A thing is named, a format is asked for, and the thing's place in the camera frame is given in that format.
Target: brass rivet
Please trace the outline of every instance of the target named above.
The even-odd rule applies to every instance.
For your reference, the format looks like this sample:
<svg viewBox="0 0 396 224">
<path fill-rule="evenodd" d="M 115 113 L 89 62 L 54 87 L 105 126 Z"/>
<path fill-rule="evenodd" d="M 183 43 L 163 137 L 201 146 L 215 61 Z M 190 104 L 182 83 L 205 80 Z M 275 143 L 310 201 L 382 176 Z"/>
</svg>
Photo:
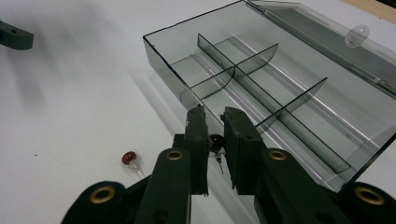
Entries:
<svg viewBox="0 0 396 224">
<path fill-rule="evenodd" d="M 177 150 L 173 150 L 166 154 L 166 158 L 171 161 L 178 161 L 183 158 L 183 153 Z"/>
<path fill-rule="evenodd" d="M 268 154 L 270 155 L 270 157 L 272 159 L 274 159 L 276 161 L 283 161 L 288 157 L 285 153 L 278 151 L 278 150 L 272 150 Z"/>
<path fill-rule="evenodd" d="M 377 192 L 372 189 L 367 189 L 365 187 L 357 187 L 355 188 L 355 194 L 362 201 L 365 201 L 374 205 L 382 205 L 384 204 L 384 198 Z"/>
<path fill-rule="evenodd" d="M 111 186 L 102 186 L 97 188 L 90 197 L 92 203 L 105 203 L 114 197 L 116 191 Z"/>
</svg>

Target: clear plastic box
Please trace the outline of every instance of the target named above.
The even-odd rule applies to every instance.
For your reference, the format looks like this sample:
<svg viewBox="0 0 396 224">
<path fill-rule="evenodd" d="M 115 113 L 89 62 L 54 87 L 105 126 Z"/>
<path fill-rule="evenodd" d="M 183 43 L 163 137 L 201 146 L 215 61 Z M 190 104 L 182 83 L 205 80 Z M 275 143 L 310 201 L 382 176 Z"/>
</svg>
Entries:
<svg viewBox="0 0 396 224">
<path fill-rule="evenodd" d="M 239 1 L 144 36 L 151 66 L 211 133 L 244 110 L 268 147 L 338 191 L 396 132 L 395 53 L 300 4 Z"/>
</svg>

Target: red bead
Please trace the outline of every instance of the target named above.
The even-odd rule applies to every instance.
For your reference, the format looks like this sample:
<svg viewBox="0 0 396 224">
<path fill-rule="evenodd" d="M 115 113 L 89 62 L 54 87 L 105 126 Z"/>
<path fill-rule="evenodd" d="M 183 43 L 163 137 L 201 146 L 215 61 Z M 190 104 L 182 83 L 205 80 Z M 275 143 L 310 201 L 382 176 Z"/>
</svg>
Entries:
<svg viewBox="0 0 396 224">
<path fill-rule="evenodd" d="M 212 133 L 209 135 L 210 140 L 213 142 L 213 147 L 223 147 L 224 137 L 218 133 Z"/>
<path fill-rule="evenodd" d="M 136 160 L 136 153 L 129 151 L 122 156 L 122 163 L 128 165 L 132 160 Z"/>
</svg>

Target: pushpin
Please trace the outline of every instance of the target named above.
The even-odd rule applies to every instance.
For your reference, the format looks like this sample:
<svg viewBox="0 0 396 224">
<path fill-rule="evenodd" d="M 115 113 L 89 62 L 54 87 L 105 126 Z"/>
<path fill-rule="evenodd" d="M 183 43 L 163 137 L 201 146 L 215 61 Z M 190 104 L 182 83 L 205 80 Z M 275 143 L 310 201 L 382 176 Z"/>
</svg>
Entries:
<svg viewBox="0 0 396 224">
<path fill-rule="evenodd" d="M 135 152 L 133 151 L 129 151 L 127 153 L 125 153 L 122 156 L 122 163 L 124 163 L 125 165 L 128 165 L 130 167 L 132 167 L 134 170 L 136 170 L 140 177 L 145 177 L 145 175 L 143 175 L 143 173 L 140 171 L 139 169 L 139 164 L 137 163 L 137 155 Z"/>
<path fill-rule="evenodd" d="M 214 154 L 213 157 L 219 163 L 221 173 L 224 174 L 222 167 L 221 167 L 221 148 L 224 146 L 224 137 L 218 133 L 212 133 L 209 135 L 210 140 L 212 141 L 212 150 L 211 152 Z"/>
</svg>

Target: white table surface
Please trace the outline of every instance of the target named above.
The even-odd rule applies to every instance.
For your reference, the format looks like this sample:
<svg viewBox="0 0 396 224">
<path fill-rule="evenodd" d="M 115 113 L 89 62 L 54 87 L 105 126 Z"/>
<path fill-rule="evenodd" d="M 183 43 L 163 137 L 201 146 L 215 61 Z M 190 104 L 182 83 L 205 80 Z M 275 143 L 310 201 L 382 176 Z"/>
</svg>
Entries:
<svg viewBox="0 0 396 224">
<path fill-rule="evenodd" d="M 184 133 L 186 110 L 150 67 L 142 36 L 231 2 L 2 0 L 0 19 L 35 42 L 0 46 L 0 223 L 59 223 L 88 186 L 131 186 L 139 177 L 120 162 L 128 150 L 149 175 Z M 348 28 L 367 24 L 371 39 L 396 51 L 387 21 L 338 0 L 291 2 Z M 392 146 L 360 181 L 396 198 L 395 161 Z M 193 197 L 191 222 L 257 222 L 252 207 L 240 215 L 225 207 L 216 193 Z"/>
</svg>

